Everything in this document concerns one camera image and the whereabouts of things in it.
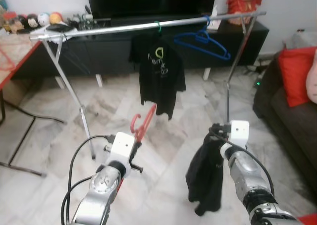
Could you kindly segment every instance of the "black cabinet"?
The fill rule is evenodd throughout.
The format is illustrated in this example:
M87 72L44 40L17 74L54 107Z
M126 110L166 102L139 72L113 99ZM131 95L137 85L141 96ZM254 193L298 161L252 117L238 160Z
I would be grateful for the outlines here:
M184 32L197 32L203 24L162 28L162 38L183 59L185 68L231 66L243 39L241 26L222 21L218 31L209 32L210 37L220 42L231 54L230 60L222 60L209 54L174 43L174 36ZM129 74L135 70L128 61L131 38L137 34L152 34L157 29L123 32L71 38L63 43L59 63L66 75ZM266 39L268 29L256 22L238 65L252 65ZM57 44L49 43L53 52ZM204 49L221 53L212 43ZM59 75L43 44L31 54L13 78L43 78Z

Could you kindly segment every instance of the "green hanger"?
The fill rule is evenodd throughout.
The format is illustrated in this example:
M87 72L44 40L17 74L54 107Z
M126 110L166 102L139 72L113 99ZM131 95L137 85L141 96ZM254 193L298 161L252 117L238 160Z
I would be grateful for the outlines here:
M161 27L161 25L159 24L159 22L158 22L158 21L154 21L154 23L157 23L157 24L158 24L158 27L159 27L158 32L161 33L161 32L162 32L162 27Z

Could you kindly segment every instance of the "blue hanger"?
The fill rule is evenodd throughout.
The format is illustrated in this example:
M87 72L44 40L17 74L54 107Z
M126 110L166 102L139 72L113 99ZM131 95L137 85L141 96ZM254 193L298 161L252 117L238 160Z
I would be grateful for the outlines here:
M180 44L180 45L183 45L183 46L186 46L186 47L189 47L189 48L193 48L193 49L196 49L196 50L199 50L199 51L201 51L203 53L207 53L207 54L209 54L211 56L217 57L217 58L222 59L222 60L229 60L231 58L231 55L227 51L227 49L222 44L220 44L219 42L217 42L216 40L212 39L209 36L209 34L207 32L207 26L210 24L210 18L207 15L205 15L204 17L208 20L208 24L202 30L199 30L197 33L180 33L180 34L177 34L177 35L174 36L174 43ZM197 47L197 46L195 46L193 44L186 43L186 42L181 40L181 37L183 37L183 36L195 36L195 40L196 41L204 43L204 44L208 44L209 42L212 42L212 43L216 44L218 47L220 47L223 50L223 55L219 55L219 54L210 52L210 51L208 51L208 50L206 50L204 48Z

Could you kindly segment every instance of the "black t-shirt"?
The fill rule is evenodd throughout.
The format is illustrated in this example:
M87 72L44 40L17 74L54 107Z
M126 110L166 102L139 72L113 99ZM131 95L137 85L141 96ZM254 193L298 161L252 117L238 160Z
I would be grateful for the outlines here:
M157 104L157 115L173 115L176 92L186 90L184 68L179 55L157 34L132 39L130 61L140 63L141 104Z

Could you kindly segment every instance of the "black garment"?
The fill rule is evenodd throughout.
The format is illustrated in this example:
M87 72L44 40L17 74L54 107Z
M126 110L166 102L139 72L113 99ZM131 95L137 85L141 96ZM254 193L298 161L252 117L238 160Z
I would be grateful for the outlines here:
M159 35L138 35L132 39L130 61L140 63L141 104L157 104L157 115L173 115L176 92L186 90L184 68L179 55Z
M223 179L223 158L220 148L223 144L224 142L212 140L207 135L186 173L188 200L200 202L195 209L198 216L204 215L206 211L216 212L220 209Z

